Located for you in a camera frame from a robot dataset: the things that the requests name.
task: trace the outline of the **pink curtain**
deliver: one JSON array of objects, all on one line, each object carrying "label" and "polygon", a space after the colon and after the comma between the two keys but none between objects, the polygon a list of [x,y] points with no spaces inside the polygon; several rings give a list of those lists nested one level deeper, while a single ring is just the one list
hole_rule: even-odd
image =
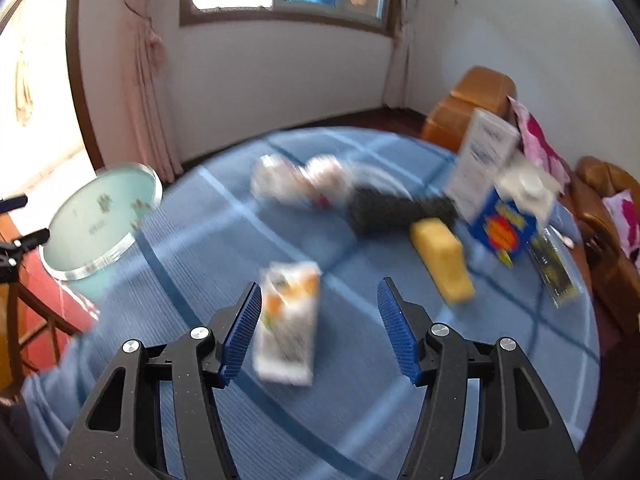
[{"label": "pink curtain", "polygon": [[155,33],[151,0],[123,0],[122,78],[124,97],[142,161],[164,182],[182,173],[166,113],[160,68],[164,45]]}]

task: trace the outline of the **yellow sponge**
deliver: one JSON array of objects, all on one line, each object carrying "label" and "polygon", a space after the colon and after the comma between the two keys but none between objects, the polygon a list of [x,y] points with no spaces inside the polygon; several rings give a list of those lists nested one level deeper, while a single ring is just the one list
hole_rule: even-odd
[{"label": "yellow sponge", "polygon": [[462,243],[437,218],[412,224],[411,241],[447,303],[470,300],[476,290],[466,273]]}]

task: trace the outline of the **pink cushion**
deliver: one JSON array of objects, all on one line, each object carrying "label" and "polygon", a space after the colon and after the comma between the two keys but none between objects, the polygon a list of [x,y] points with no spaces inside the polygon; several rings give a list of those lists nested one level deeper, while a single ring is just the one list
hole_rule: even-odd
[{"label": "pink cushion", "polygon": [[518,129],[522,135],[524,155],[536,166],[543,168],[562,186],[562,194],[566,185],[571,181],[562,166],[562,158],[546,142],[545,134],[540,124],[521,103],[509,97],[511,106],[518,120]]},{"label": "pink cushion", "polygon": [[634,208],[631,192],[627,189],[611,198],[603,198],[602,203],[607,208],[616,225],[620,236],[620,248],[626,257],[640,270],[640,222]]}]

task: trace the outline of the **brown leather sofa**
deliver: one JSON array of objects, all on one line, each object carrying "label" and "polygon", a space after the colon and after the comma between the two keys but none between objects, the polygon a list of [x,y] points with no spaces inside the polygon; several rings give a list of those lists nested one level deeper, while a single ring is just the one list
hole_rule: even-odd
[{"label": "brown leather sofa", "polygon": [[507,119],[511,111],[508,96],[516,96],[516,85],[509,77],[475,66],[429,113],[420,137],[457,153],[474,110],[484,108]]},{"label": "brown leather sofa", "polygon": [[626,334],[638,330],[640,275],[620,248],[620,237],[603,197],[630,189],[640,216],[640,184],[616,165],[582,158],[571,182],[575,218],[582,232],[593,290]]}]

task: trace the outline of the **blue tablecloth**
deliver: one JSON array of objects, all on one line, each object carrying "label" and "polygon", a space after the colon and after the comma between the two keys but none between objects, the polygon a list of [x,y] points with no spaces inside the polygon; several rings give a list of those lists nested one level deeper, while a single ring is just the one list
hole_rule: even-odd
[{"label": "blue tablecloth", "polygon": [[[298,164],[322,153],[388,171],[412,194],[440,189],[454,156],[419,140],[357,128],[317,128],[246,142],[182,178],[116,264],[117,282],[100,321],[74,342],[60,368],[30,378],[24,398],[48,472],[81,403],[128,338],[145,345],[175,340],[233,304],[271,262],[315,260],[321,301],[314,384],[260,383],[252,350],[239,377],[216,391],[229,446],[244,480],[393,479],[414,432],[424,389],[399,372],[376,307],[376,284],[391,276],[407,301],[464,337],[515,338],[542,377],[576,447],[598,386],[598,339],[587,296],[557,309],[529,257],[507,269],[458,235],[476,287],[469,304],[447,306],[406,236],[357,239],[337,211],[295,210],[256,202],[249,190],[256,160],[279,152]],[[162,391],[167,462],[181,475],[171,388]],[[456,474],[468,471],[478,384],[468,387]]]}]

